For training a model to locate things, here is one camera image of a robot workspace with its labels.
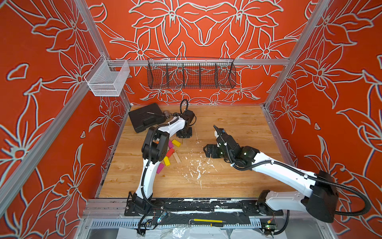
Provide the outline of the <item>natural wooden block angled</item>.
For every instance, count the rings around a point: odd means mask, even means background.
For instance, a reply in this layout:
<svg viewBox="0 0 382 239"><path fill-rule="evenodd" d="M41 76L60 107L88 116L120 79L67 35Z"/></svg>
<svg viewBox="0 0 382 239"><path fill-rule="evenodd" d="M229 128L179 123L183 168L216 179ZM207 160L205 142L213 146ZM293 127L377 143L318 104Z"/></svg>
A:
<svg viewBox="0 0 382 239"><path fill-rule="evenodd" d="M181 160L176 152L173 153L173 156L178 164L181 163Z"/></svg>

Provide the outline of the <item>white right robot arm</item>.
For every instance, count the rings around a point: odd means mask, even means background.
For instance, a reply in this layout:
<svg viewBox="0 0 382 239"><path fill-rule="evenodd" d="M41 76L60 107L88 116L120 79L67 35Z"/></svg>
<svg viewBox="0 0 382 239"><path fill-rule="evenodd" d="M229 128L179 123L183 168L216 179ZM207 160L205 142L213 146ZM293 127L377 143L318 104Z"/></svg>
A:
<svg viewBox="0 0 382 239"><path fill-rule="evenodd" d="M268 211L290 210L307 212L314 218L332 223L338 193L331 176L324 171L313 173L271 158L250 146L240 146L222 128L216 128L216 144L203 150L207 158L221 158L239 171L254 171L272 177L293 188L292 192L264 190L258 198L258 208Z"/></svg>

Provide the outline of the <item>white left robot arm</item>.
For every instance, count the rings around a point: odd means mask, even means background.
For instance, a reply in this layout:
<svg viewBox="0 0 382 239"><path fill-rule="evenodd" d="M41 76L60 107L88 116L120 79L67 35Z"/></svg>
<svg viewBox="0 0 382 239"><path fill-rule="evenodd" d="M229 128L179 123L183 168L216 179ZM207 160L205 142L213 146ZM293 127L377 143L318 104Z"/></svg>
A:
<svg viewBox="0 0 382 239"><path fill-rule="evenodd" d="M175 135L178 138L190 138L192 136L192 121L195 113L185 110L169 122L148 129L142 145L143 169L139 186L132 196L132 201L140 208L149 206L156 207L151 202L153 196L153 184L160 163L168 152L170 138Z"/></svg>

